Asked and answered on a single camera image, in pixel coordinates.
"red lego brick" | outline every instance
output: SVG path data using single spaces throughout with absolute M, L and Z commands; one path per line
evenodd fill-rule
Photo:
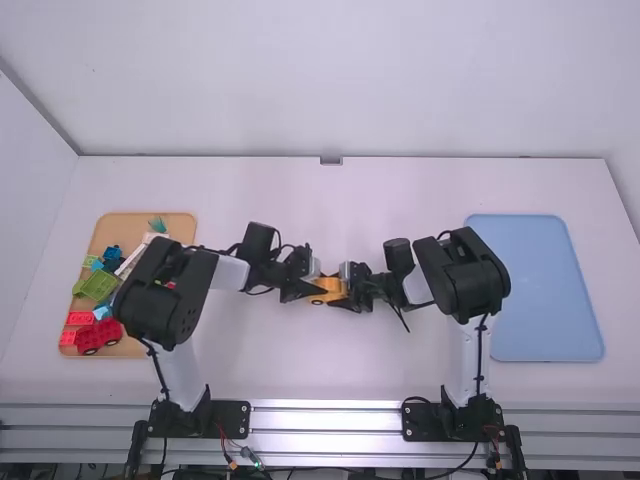
M 60 335 L 60 341 L 58 345 L 61 347 L 70 347 L 75 343 L 76 331 L 75 330 L 63 330 Z
M 74 327 L 82 327 L 85 325 L 93 325 L 96 317 L 93 312 L 69 312 L 66 325 Z

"green lego brick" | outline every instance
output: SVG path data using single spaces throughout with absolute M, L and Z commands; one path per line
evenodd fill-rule
M 84 262 L 82 262 L 82 268 L 91 268 L 91 265 L 93 265 L 93 262 L 96 260 L 100 260 L 100 257 L 97 255 L 87 255 L 84 257 Z
M 105 272 L 96 270 L 80 287 L 80 292 L 100 303 L 106 300 L 113 289 L 118 286 L 118 278 Z
M 73 289 L 71 290 L 71 293 L 75 297 L 84 297 L 84 294 L 82 293 L 82 286 L 84 285 L 84 282 L 85 282 L 84 280 L 80 279 L 73 286 Z

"orange object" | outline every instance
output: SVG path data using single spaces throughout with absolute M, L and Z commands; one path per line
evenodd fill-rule
M 324 305 L 325 303 L 340 300 L 347 296 L 347 284 L 338 277 L 318 277 L 313 283 L 327 291 L 327 293 L 323 293 L 322 295 L 307 297 L 314 305 Z

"robotic arm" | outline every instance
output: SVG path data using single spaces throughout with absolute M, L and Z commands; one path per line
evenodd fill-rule
M 407 239 L 384 243 L 388 272 L 373 273 L 365 263 L 345 262 L 337 276 L 346 293 L 327 302 L 360 313 L 371 311 L 374 299 L 382 299 L 403 323 L 401 312 L 435 303 L 451 317 L 449 373 L 442 400 L 439 404 L 425 399 L 411 402 L 421 397 L 405 400 L 407 441 L 479 442 L 487 440 L 487 426 L 504 428 L 501 409 L 489 389 L 487 333 L 502 299 L 510 293 L 509 275 L 470 227 L 448 233 L 445 240 L 428 237 L 413 242 L 418 265 Z M 278 246 L 273 248 L 276 234 Z M 281 262 L 278 258 L 285 248 L 291 251 Z M 321 277 L 320 262 L 308 244 L 283 246 L 275 228 L 254 222 L 242 242 L 227 251 L 155 238 L 114 302 L 115 317 L 129 336 L 149 349 L 162 386 L 149 419 L 153 436 L 219 438 L 222 434 L 220 422 L 229 405 L 210 399 L 191 341 L 209 289 L 249 293 L 261 285 L 266 291 L 279 289 L 280 302 L 287 303 L 328 293 Z M 236 403 L 234 408 L 250 410 L 247 402 Z M 246 438 L 248 414 L 241 421 L 247 422 L 241 429 L 244 434 L 229 434 L 230 438 Z

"connector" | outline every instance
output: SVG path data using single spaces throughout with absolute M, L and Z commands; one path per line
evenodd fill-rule
M 235 462 L 235 460 L 233 458 L 231 458 L 231 455 L 229 455 L 228 453 L 223 453 L 224 455 L 224 459 L 227 461 L 227 465 L 229 465 L 229 468 L 231 470 L 235 470 L 236 468 L 238 468 L 238 464 Z

